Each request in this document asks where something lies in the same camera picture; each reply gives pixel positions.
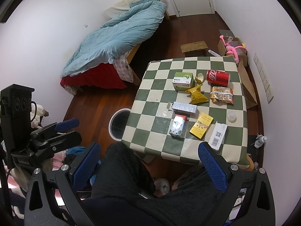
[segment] red fabric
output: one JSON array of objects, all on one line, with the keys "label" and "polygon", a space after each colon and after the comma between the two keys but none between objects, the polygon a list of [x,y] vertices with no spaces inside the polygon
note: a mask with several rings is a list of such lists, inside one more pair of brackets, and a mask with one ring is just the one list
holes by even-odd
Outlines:
[{"label": "red fabric", "polygon": [[101,88],[126,88],[113,64],[101,63],[98,66],[76,76],[66,76],[61,80],[61,86],[96,86]]}]

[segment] can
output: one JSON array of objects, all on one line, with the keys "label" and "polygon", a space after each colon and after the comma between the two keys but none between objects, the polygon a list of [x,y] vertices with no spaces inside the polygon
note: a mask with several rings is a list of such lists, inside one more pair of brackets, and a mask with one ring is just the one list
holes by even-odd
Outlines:
[{"label": "can", "polygon": [[230,82],[230,74],[219,70],[208,70],[207,81],[213,84],[227,87]]}]

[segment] person's leg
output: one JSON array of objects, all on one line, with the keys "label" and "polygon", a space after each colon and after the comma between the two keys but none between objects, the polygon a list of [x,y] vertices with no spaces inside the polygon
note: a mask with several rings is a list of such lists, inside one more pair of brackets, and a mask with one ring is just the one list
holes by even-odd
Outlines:
[{"label": "person's leg", "polygon": [[135,207],[151,215],[163,225],[197,226],[202,223],[219,200],[217,190],[204,167],[182,179],[178,188],[156,199],[137,199]]},{"label": "person's leg", "polygon": [[120,198],[132,202],[140,197],[140,189],[154,193],[151,175],[131,149],[121,142],[112,143],[99,167],[91,197]]}]

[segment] electrical socket panel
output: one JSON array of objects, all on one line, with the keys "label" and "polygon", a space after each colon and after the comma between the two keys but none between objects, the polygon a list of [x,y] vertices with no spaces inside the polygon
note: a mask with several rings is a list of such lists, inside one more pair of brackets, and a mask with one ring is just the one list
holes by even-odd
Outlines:
[{"label": "electrical socket panel", "polygon": [[264,90],[267,91],[268,86],[270,86],[270,82],[268,80],[268,76],[265,75],[264,79],[262,80],[263,86],[264,86]]},{"label": "electrical socket panel", "polygon": [[254,62],[255,62],[255,64],[257,64],[257,61],[258,61],[258,56],[257,56],[257,54],[255,53],[255,54],[254,54]]},{"label": "electrical socket panel", "polygon": [[266,97],[267,97],[267,99],[268,99],[268,103],[270,103],[271,102],[271,100],[273,99],[273,97],[274,97],[274,93],[273,93],[273,90],[272,90],[272,86],[270,85],[270,86],[268,86],[268,88],[267,88],[267,90],[266,90]]},{"label": "electrical socket panel", "polygon": [[260,74],[260,78],[261,78],[261,80],[262,80],[262,82],[263,82],[263,79],[264,79],[264,77],[266,76],[265,69],[264,69],[263,66],[261,66],[261,69],[260,69],[259,74]]},{"label": "electrical socket panel", "polygon": [[257,60],[256,66],[257,66],[258,72],[260,72],[260,70],[261,70],[261,68],[262,68],[262,64],[261,64],[260,59]]}]

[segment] checkered tablecloth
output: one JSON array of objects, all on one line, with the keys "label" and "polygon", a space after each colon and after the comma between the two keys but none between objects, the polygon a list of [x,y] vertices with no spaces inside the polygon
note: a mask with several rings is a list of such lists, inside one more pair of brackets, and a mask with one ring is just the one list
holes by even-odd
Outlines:
[{"label": "checkered tablecloth", "polygon": [[[229,88],[233,90],[234,104],[212,103],[209,98],[211,84],[205,81],[201,92],[209,102],[197,104],[196,116],[191,115],[185,138],[169,134],[174,112],[167,110],[168,102],[189,103],[191,97],[183,91],[176,91],[172,81],[176,72],[191,72],[193,76],[202,73],[206,79],[207,70],[214,69],[230,73]],[[234,111],[236,121],[227,120],[227,113]],[[212,124],[200,140],[189,133],[199,115],[204,112],[213,117]],[[148,155],[161,156],[173,161],[199,164],[200,141],[209,141],[215,122],[228,125],[225,138],[217,154],[227,162],[248,168],[247,116],[243,87],[233,57],[190,57],[150,62],[137,92],[122,142],[129,148]]]}]

